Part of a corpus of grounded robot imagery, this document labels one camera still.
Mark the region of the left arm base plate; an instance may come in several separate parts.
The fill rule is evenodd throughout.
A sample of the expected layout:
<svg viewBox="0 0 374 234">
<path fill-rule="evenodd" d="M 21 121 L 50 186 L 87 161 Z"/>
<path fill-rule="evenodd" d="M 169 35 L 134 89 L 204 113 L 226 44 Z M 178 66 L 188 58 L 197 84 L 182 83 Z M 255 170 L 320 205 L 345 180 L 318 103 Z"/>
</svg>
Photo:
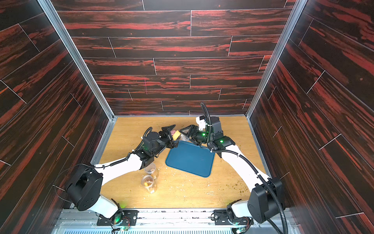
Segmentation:
<svg viewBox="0 0 374 234">
<path fill-rule="evenodd" d="M 111 218 L 99 215 L 97 226 L 135 226 L 138 218 L 138 210 L 117 211 Z"/>
</svg>

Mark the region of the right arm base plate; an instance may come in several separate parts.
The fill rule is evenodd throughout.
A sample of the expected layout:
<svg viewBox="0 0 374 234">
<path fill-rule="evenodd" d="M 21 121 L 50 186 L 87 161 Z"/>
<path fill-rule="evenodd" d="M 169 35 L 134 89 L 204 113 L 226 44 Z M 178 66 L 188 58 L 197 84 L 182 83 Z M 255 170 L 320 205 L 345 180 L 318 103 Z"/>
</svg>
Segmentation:
<svg viewBox="0 0 374 234">
<path fill-rule="evenodd" d="M 251 226 L 254 221 L 252 218 L 236 217 L 231 210 L 228 209 L 218 209 L 214 210 L 210 219 L 214 221 L 215 225 L 247 225 Z"/>
</svg>

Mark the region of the clear jar with cookies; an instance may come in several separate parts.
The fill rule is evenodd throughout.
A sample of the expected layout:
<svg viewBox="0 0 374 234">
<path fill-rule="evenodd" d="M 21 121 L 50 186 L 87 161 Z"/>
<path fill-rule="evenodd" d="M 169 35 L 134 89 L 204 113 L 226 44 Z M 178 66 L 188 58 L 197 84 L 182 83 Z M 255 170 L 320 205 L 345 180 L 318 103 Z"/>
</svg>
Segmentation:
<svg viewBox="0 0 374 234">
<path fill-rule="evenodd" d="M 181 140 L 181 141 L 190 141 L 187 136 L 178 130 L 171 130 L 171 135 L 174 141 Z"/>
</svg>

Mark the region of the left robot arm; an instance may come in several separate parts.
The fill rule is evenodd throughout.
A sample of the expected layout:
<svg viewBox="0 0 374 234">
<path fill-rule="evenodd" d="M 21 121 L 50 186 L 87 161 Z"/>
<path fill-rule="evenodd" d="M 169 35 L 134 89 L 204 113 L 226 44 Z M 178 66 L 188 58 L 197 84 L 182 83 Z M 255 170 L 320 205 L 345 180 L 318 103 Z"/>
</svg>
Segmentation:
<svg viewBox="0 0 374 234">
<path fill-rule="evenodd" d="M 154 132 L 149 127 L 140 144 L 122 159 L 104 164 L 76 165 L 77 170 L 64 187 L 69 201 L 79 211 L 90 210 L 107 218 L 113 226 L 121 225 L 126 220 L 123 209 L 101 194 L 102 186 L 117 177 L 146 168 L 166 148 L 177 147 L 181 133 L 173 133 L 174 127 L 163 127 L 160 132 Z"/>
</svg>

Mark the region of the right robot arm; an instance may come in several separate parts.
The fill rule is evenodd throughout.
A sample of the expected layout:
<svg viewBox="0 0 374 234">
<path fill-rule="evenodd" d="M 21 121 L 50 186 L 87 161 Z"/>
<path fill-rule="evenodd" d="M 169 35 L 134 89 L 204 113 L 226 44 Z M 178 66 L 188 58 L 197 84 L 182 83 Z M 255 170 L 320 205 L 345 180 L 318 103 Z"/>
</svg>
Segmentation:
<svg viewBox="0 0 374 234">
<path fill-rule="evenodd" d="M 255 220 L 268 222 L 279 234 L 288 233 L 284 213 L 284 187 L 280 179 L 272 178 L 258 169 L 247 159 L 239 146 L 224 135 L 218 117 L 212 117 L 202 102 L 203 116 L 196 119 L 196 125 L 181 129 L 189 140 L 210 152 L 217 154 L 227 162 L 241 177 L 251 191 L 248 200 L 237 200 L 227 206 L 229 222 L 237 225 L 240 221 Z"/>
</svg>

